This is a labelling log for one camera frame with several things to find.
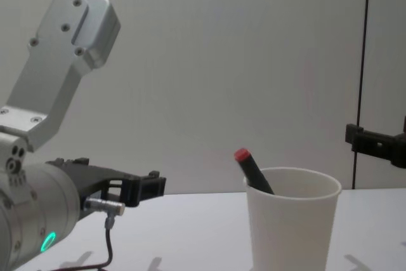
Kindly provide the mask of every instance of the robotic arm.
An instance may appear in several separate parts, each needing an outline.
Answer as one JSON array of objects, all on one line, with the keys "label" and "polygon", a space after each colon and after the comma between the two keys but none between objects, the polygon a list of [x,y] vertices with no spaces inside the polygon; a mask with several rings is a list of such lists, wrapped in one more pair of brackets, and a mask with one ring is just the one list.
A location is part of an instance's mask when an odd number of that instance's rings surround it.
[{"label": "robotic arm", "polygon": [[[23,165],[27,152],[58,132],[81,78],[104,65],[119,29],[109,0],[53,0],[29,42],[29,59],[0,109],[0,271],[63,240],[98,204],[115,201],[122,213],[124,205],[164,195],[158,172],[135,176],[85,158]],[[120,195],[110,195],[110,187]],[[89,198],[99,202],[86,210]]]}]

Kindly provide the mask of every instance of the screw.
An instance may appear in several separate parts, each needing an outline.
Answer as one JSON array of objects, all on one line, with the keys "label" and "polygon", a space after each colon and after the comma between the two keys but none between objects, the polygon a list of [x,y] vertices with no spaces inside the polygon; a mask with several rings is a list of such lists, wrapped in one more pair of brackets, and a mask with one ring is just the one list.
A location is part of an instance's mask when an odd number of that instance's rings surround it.
[{"label": "screw", "polygon": [[83,53],[84,53],[83,48],[76,48],[75,54],[76,54],[77,56],[81,56],[81,55],[83,55]]},{"label": "screw", "polygon": [[80,6],[82,4],[81,0],[74,0],[74,6]]},{"label": "screw", "polygon": [[17,241],[14,246],[14,251],[18,251],[21,248],[21,242]]},{"label": "screw", "polygon": [[11,209],[11,202],[9,200],[3,200],[3,204],[6,209]]},{"label": "screw", "polygon": [[36,38],[30,39],[30,46],[35,47],[36,45],[38,45],[38,39]]},{"label": "screw", "polygon": [[7,160],[6,168],[10,173],[14,173],[13,170],[15,169],[15,161],[13,158],[9,158]]},{"label": "screw", "polygon": [[63,25],[61,26],[62,32],[68,32],[69,29],[70,29],[70,25],[67,24],[67,23],[65,23],[65,24],[63,24]]},{"label": "screw", "polygon": [[37,200],[37,193],[35,193],[33,190],[31,191],[31,197],[33,200]]},{"label": "screw", "polygon": [[33,123],[39,123],[39,122],[41,122],[43,119],[42,118],[40,118],[40,117],[33,117],[32,119],[31,119],[31,122],[33,122]]}]

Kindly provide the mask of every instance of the cup rim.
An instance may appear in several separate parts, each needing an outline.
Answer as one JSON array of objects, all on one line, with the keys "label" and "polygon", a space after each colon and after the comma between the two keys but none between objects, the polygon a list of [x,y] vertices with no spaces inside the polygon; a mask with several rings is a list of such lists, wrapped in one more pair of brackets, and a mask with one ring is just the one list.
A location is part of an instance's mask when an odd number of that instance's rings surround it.
[{"label": "cup rim", "polygon": [[341,193],[341,191],[343,190],[343,187],[341,186],[340,181],[338,181],[337,179],[335,179],[334,177],[332,177],[330,175],[327,175],[325,173],[321,173],[319,171],[314,171],[312,169],[291,168],[291,167],[287,167],[287,166],[278,166],[278,167],[274,167],[274,168],[261,168],[261,171],[272,171],[272,170],[281,170],[281,169],[293,169],[293,170],[296,170],[296,171],[306,171],[308,173],[324,176],[324,177],[328,178],[329,180],[333,181],[337,185],[337,190],[335,192],[331,193],[331,194],[324,195],[324,196],[301,198],[301,197],[287,197],[287,196],[269,194],[269,193],[263,192],[261,190],[257,190],[256,188],[248,185],[246,177],[244,177],[244,185],[246,186],[246,188],[248,188],[249,190],[252,190],[253,192],[256,192],[257,194],[265,195],[265,196],[268,196],[268,197],[271,197],[271,198],[278,198],[278,199],[284,199],[284,200],[290,200],[290,201],[325,200],[325,199],[328,199],[328,198],[337,197]]}]

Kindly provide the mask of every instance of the black clamp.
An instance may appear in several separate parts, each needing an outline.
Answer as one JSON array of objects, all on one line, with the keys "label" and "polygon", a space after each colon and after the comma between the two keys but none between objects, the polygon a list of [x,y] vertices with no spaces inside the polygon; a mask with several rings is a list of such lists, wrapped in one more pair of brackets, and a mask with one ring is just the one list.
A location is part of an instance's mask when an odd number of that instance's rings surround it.
[{"label": "black clamp", "polygon": [[161,197],[165,192],[166,178],[161,177],[158,171],[151,171],[147,176],[137,176],[89,165],[88,158],[57,158],[47,163],[60,168],[74,182],[81,202],[80,219],[92,213],[84,209],[88,198],[120,202],[128,208],[135,208],[140,201]]},{"label": "black clamp", "polygon": [[366,131],[362,127],[348,124],[345,142],[352,144],[352,151],[391,161],[398,168],[406,168],[406,117],[403,133],[389,136]]}]

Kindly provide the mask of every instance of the green led light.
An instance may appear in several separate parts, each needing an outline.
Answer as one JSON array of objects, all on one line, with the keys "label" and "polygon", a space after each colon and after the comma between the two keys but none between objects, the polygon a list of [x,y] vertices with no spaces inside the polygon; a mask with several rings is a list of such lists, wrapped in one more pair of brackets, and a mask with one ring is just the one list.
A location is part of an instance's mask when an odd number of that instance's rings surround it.
[{"label": "green led light", "polygon": [[42,246],[41,246],[41,252],[45,252],[46,250],[49,249],[49,247],[53,244],[53,242],[56,239],[56,233],[51,232],[49,235],[45,238]]}]

